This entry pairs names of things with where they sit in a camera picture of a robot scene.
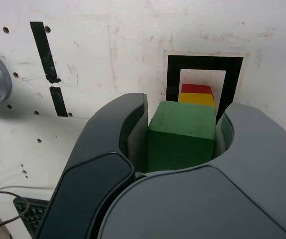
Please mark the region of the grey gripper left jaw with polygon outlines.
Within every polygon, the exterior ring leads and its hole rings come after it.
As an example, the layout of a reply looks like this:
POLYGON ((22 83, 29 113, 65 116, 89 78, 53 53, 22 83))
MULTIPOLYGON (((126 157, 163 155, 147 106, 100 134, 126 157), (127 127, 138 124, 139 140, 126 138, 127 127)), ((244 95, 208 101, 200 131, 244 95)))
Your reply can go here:
POLYGON ((39 239, 94 239, 115 198, 147 171, 148 103, 124 94, 86 123, 54 190, 39 239))

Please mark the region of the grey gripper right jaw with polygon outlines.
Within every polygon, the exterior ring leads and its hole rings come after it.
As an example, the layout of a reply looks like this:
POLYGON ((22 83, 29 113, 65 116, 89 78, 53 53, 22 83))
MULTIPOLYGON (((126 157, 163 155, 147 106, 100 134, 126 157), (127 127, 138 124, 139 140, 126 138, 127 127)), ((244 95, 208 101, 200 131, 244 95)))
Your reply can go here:
POLYGON ((100 239, 286 239, 286 131, 232 103, 225 151, 197 167, 155 172, 108 209, 100 239))

